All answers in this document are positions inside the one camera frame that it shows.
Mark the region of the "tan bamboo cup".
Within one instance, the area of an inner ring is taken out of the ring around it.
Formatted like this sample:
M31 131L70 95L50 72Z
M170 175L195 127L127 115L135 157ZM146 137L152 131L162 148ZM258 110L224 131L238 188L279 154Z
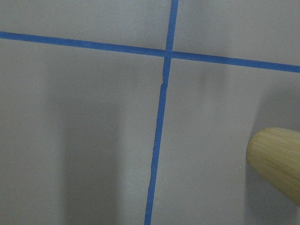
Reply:
M300 205L300 133L267 127L249 140L246 161L250 168L289 200Z

